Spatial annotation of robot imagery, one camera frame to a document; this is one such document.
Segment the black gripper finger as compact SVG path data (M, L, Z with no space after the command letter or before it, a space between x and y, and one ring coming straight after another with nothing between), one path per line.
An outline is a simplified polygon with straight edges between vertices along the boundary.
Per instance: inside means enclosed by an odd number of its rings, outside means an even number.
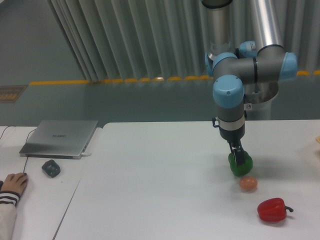
M245 163L245 151L242 147L241 141L231 141L228 144L236 165L243 165Z

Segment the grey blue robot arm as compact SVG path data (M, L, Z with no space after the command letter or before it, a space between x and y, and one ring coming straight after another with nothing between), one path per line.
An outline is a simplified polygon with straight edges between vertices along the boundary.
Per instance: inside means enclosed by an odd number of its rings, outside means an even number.
M275 4L271 0L249 2L256 54L238 58L230 53L230 0L203 0L207 11L211 50L205 55L208 74L213 76L213 99L220 135L225 139L235 164L245 164L241 138L245 134L244 85L284 81L296 77L297 57L283 47Z

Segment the white striped sleeve forearm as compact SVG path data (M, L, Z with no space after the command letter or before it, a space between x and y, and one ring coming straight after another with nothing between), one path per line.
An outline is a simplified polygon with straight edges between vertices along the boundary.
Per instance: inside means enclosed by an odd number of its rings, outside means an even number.
M16 205L20 200L20 195L13 191L0 192L0 239L11 240L16 217Z

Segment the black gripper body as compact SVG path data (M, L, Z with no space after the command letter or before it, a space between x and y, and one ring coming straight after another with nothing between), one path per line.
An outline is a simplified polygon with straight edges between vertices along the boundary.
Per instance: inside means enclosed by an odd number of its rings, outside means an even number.
M212 119L214 128L219 129L221 137L232 144L239 144L245 135L245 117L214 117Z

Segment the person's hand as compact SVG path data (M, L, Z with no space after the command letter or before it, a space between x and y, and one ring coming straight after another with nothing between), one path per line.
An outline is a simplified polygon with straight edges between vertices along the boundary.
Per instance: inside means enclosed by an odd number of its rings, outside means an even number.
M23 172L11 173L4 180L0 191L13 192L22 196L28 185L28 175Z

